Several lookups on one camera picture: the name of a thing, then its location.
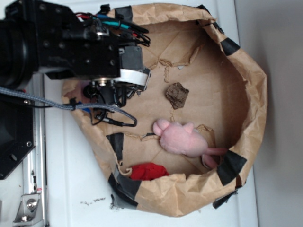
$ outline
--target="plush ear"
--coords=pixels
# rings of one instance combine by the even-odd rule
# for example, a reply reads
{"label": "plush ear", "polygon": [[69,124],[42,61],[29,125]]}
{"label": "plush ear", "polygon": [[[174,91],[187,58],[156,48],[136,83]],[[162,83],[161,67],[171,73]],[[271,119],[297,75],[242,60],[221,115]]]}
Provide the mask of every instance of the plush ear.
{"label": "plush ear", "polygon": [[163,131],[166,130],[169,125],[170,122],[165,119],[157,120],[152,126],[153,133],[155,133],[157,136],[161,136]]}
{"label": "plush ear", "polygon": [[184,130],[188,133],[192,133],[192,131],[194,130],[194,127],[195,127],[194,123],[192,123],[192,122],[189,122],[189,123],[183,125]]}

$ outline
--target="black tape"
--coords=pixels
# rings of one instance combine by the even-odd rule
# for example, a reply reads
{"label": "black tape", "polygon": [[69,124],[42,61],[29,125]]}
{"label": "black tape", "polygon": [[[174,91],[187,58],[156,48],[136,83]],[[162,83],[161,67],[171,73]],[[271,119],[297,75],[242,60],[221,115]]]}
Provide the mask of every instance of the black tape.
{"label": "black tape", "polygon": [[[208,9],[207,9],[204,5],[197,6],[197,8],[206,10],[206,11],[211,15],[211,13],[208,11]],[[219,32],[221,32],[222,34],[224,34],[223,29],[218,25],[217,22],[214,22],[213,25],[214,25],[214,27],[215,27],[216,29],[219,30]]]}
{"label": "black tape", "polygon": [[115,151],[118,160],[123,159],[123,142],[124,142],[124,134],[123,133],[115,133],[107,136],[110,144]]}
{"label": "black tape", "polygon": [[232,182],[241,172],[246,162],[247,159],[242,156],[230,150],[227,151],[222,164],[217,167],[217,173],[222,185],[225,186]]}
{"label": "black tape", "polygon": [[124,194],[134,200],[142,181],[134,181],[122,174],[118,175],[117,180]]}
{"label": "black tape", "polygon": [[133,21],[133,10],[131,6],[115,8],[115,18],[127,22]]}
{"label": "black tape", "polygon": [[125,194],[123,188],[115,180],[115,177],[113,174],[110,175],[110,177],[108,179],[108,183],[113,189],[112,199],[113,199],[114,206],[121,207],[121,208],[129,208],[129,209],[137,208],[138,203]]}
{"label": "black tape", "polygon": [[219,208],[220,206],[222,206],[222,204],[224,204],[225,202],[227,202],[229,200],[229,198],[231,198],[231,196],[237,194],[238,190],[233,191],[232,193],[224,196],[223,198],[220,198],[218,200],[216,200],[215,202],[213,202],[213,207],[215,209]]}
{"label": "black tape", "polygon": [[230,38],[226,38],[221,42],[221,46],[226,56],[232,55],[237,50],[240,49],[240,46],[237,45],[233,40]]}

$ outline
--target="green wire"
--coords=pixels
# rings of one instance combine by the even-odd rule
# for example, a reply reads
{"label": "green wire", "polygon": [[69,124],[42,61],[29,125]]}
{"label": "green wire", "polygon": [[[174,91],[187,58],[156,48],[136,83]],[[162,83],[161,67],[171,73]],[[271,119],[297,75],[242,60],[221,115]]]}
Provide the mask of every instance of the green wire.
{"label": "green wire", "polygon": [[[114,21],[102,21],[102,23],[104,23],[106,25],[110,25],[110,26],[116,26],[116,27],[119,26],[119,23],[118,22],[114,22]],[[121,24],[120,27],[124,28],[124,29],[129,29],[129,26],[128,25],[124,25],[124,24]]]}

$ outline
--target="brown rock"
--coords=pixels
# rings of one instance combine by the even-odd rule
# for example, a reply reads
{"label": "brown rock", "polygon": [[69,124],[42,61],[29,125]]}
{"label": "brown rock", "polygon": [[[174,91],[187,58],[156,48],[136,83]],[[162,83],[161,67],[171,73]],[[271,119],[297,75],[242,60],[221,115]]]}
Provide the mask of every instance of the brown rock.
{"label": "brown rock", "polygon": [[166,91],[166,98],[170,101],[172,107],[176,110],[184,107],[189,90],[185,89],[180,83],[170,85]]}

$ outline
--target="gray wall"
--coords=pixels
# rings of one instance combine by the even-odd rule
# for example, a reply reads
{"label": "gray wall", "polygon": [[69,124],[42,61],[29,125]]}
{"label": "gray wall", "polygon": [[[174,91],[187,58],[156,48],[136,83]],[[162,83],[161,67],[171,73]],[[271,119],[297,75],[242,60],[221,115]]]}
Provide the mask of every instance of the gray wall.
{"label": "gray wall", "polygon": [[254,165],[260,227],[303,226],[303,1],[235,0],[241,47],[268,75]]}

